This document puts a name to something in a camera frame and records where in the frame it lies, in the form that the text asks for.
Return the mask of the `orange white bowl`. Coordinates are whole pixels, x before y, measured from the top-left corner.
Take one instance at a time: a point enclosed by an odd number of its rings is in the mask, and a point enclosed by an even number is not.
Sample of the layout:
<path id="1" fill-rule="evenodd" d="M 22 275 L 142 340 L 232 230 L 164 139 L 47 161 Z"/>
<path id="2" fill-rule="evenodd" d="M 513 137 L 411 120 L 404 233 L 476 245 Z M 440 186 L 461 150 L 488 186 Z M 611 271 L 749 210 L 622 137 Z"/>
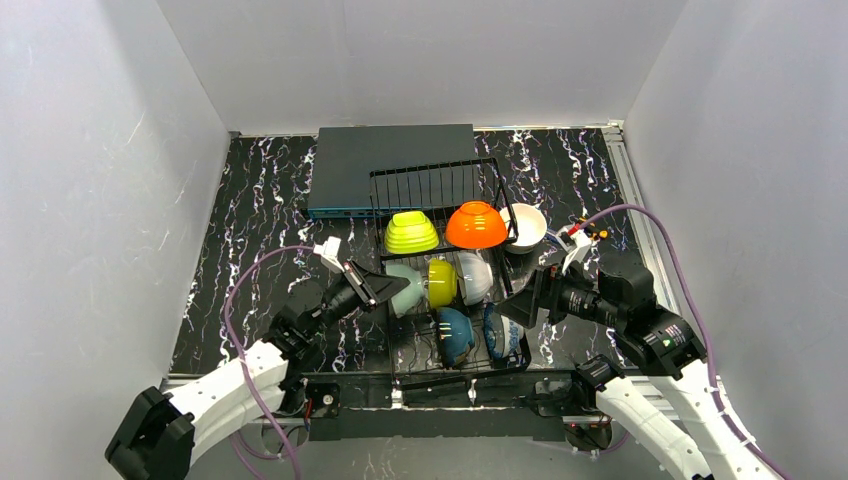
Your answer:
<path id="1" fill-rule="evenodd" d="M 507 238 L 508 230 L 499 212 L 479 200 L 463 203 L 445 228 L 445 239 L 461 249 L 492 248 Z"/>

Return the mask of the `pale green bowl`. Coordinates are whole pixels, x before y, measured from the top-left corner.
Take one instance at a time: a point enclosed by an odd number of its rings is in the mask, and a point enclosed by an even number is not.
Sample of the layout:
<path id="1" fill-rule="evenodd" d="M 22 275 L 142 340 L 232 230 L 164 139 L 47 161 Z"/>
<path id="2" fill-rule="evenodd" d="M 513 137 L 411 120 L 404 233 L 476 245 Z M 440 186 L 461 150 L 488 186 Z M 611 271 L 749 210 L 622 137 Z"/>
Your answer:
<path id="1" fill-rule="evenodd" d="M 394 316 L 401 318 L 412 313 L 425 295 L 423 277 L 418 270 L 399 263 L 387 264 L 385 271 L 389 276 L 404 278 L 409 282 L 406 287 L 390 299 Z"/>

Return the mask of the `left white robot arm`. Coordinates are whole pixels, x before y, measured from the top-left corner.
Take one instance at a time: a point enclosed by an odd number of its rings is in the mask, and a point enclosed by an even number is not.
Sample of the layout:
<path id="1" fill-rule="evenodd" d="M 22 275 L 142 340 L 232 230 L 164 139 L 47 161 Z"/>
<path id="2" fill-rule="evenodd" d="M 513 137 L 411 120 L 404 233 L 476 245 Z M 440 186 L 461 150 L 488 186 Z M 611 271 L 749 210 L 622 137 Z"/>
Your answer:
<path id="1" fill-rule="evenodd" d="M 152 386 L 140 392 L 105 459 L 124 479 L 185 478 L 212 446 L 282 406 L 330 324 L 387 303 L 409 284 L 353 261 L 327 288 L 302 284 L 242 357 L 170 391 Z"/>

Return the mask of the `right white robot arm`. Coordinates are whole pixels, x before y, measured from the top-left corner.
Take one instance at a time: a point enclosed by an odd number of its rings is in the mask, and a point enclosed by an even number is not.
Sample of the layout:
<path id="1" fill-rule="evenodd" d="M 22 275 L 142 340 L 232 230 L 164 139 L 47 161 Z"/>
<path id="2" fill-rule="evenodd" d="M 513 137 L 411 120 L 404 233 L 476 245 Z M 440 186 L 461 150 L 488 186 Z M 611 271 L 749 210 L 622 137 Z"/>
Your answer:
<path id="1" fill-rule="evenodd" d="M 496 311 L 529 328 L 574 316 L 612 328 L 619 351 L 668 401 L 672 421 L 611 359 L 577 365 L 570 395 L 617 421 L 675 479 L 782 479 L 755 441 L 735 423 L 709 367 L 707 348 L 680 315 L 661 306 L 652 273 L 630 261 L 600 266 L 596 280 L 577 264 L 536 271 Z"/>

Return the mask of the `green white bowl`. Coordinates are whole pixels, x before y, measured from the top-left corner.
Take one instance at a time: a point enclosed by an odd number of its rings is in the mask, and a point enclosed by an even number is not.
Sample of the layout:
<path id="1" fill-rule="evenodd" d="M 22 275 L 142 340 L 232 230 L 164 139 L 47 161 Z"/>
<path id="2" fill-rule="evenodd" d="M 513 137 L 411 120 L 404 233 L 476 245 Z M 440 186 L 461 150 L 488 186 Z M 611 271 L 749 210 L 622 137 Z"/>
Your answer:
<path id="1" fill-rule="evenodd" d="M 437 248 L 439 243 L 435 225 L 418 210 L 394 214 L 384 237 L 384 246 L 392 254 L 422 253 Z"/>

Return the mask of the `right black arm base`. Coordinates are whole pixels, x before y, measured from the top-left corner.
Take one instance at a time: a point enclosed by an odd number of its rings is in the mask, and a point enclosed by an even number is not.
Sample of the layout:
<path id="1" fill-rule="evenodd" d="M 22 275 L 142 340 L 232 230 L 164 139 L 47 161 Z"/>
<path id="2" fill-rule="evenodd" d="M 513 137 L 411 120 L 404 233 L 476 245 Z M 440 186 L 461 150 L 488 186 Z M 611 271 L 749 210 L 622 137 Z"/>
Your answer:
<path id="1" fill-rule="evenodd" d="M 572 451 L 597 458 L 620 449 L 630 438 L 624 431 L 615 439 L 612 416 L 597 405 L 597 395 L 608 390 L 607 384 L 624 377 L 621 367 L 599 354 L 576 365 L 564 379 L 546 378 L 535 383 L 518 404 L 541 418 L 562 419 Z"/>

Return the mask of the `yellow green bowl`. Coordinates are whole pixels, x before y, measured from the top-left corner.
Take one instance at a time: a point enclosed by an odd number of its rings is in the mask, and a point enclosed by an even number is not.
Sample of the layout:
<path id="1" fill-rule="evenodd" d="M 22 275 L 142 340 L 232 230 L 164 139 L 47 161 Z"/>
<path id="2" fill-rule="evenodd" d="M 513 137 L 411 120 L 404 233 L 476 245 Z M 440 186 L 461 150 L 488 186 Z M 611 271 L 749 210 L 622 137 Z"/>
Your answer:
<path id="1" fill-rule="evenodd" d="M 448 261 L 433 258 L 428 263 L 428 302 L 437 309 L 450 305 L 457 296 L 458 278 Z"/>

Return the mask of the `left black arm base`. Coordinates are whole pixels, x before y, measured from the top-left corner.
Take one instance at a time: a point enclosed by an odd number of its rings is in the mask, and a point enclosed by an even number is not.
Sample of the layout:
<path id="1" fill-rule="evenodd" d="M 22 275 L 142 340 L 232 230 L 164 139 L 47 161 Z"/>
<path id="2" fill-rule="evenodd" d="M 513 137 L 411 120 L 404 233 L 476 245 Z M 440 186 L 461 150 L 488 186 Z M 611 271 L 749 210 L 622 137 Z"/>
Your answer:
<path id="1" fill-rule="evenodd" d="M 341 413 L 342 388 L 338 376 L 307 375 L 285 391 L 272 411 L 278 425 L 295 449 L 304 446 L 319 425 L 336 420 Z"/>

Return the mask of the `blue patterned bowl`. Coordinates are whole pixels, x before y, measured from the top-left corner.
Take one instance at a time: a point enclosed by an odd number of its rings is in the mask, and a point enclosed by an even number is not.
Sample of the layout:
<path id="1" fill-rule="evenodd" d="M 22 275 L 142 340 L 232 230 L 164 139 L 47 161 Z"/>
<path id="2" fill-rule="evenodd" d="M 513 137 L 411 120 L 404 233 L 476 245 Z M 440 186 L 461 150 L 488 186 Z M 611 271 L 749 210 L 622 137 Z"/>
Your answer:
<path id="1" fill-rule="evenodd" d="M 483 312 L 483 333 L 489 355 L 494 360 L 504 360 L 517 353 L 525 329 L 511 318 L 496 311 L 492 302 Z"/>

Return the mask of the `dark blue beige bowl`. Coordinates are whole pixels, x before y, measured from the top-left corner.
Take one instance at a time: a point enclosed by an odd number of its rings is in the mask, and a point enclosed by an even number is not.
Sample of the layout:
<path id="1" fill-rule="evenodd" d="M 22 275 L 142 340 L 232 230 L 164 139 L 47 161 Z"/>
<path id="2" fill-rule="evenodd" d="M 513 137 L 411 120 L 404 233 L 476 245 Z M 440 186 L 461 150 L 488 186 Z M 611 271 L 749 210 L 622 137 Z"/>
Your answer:
<path id="1" fill-rule="evenodd" d="M 448 307 L 439 308 L 437 315 L 442 363 L 445 368 L 457 367 L 476 346 L 471 320 L 461 311 Z"/>

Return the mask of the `dark striped white bowl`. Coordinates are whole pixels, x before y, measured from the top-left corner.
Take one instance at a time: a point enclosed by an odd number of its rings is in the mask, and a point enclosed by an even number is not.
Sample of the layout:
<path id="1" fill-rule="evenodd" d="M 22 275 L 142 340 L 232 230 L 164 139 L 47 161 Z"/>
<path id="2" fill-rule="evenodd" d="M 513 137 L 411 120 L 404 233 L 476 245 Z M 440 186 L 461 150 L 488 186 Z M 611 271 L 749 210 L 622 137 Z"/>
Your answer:
<path id="1" fill-rule="evenodd" d="M 477 252 L 459 251 L 458 276 L 462 301 L 466 306 L 482 302 L 494 285 L 490 264 Z"/>

